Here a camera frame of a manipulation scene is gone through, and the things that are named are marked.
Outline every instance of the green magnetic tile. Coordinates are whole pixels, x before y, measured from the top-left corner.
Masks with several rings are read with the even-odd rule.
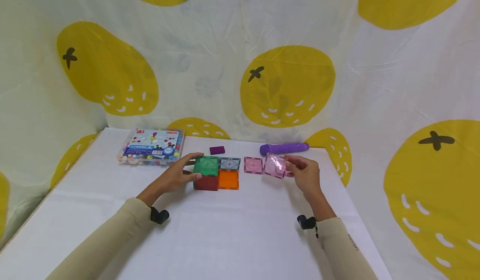
[[[203,156],[195,160],[194,173],[201,173],[203,176],[218,176],[218,157]]]

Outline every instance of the plastic box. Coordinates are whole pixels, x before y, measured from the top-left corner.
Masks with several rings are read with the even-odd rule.
[[[180,158],[184,138],[179,130],[135,129],[117,159],[120,164],[167,166]]]

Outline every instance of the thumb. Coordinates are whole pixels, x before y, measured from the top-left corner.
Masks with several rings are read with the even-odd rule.
[[[291,163],[290,161],[287,161],[287,162],[285,163],[285,166],[287,167],[288,170],[290,170],[290,172],[293,173],[294,176],[296,176],[296,175],[300,172],[300,170],[297,169],[297,167],[295,166],[295,164]]]
[[[186,182],[194,182],[194,181],[197,181],[198,179],[201,179],[202,177],[203,177],[202,174],[196,173],[196,174],[185,176],[185,180]]]

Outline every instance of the purple pen cap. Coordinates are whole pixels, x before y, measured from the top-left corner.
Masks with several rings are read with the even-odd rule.
[[[309,148],[309,144],[264,144],[260,146],[260,154],[262,154],[262,156],[266,156],[267,153],[295,153],[296,151],[306,151]]]

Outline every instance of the black wrist strap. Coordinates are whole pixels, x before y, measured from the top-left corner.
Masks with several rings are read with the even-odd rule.
[[[154,207],[150,207],[150,220],[161,225],[170,217],[167,210],[158,211]]]

